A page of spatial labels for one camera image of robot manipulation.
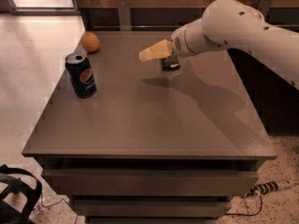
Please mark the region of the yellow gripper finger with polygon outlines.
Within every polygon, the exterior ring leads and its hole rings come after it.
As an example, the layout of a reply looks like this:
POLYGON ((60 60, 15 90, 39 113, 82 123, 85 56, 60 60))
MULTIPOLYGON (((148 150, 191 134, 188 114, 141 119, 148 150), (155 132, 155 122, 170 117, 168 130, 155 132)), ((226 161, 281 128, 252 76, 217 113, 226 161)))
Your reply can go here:
POLYGON ((172 53, 171 43, 164 39, 151 47, 143 49, 139 52, 141 62, 163 59, 170 56, 172 53))

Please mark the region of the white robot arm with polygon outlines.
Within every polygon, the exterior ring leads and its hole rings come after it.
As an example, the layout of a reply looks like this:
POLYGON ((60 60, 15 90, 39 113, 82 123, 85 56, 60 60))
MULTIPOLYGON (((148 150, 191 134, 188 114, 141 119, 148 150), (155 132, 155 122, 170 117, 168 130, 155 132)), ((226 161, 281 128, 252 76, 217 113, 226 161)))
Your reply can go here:
POLYGON ((263 14, 236 0, 216 0, 196 21, 177 28, 139 52, 142 62, 239 49, 299 90, 299 34, 267 23, 263 14))

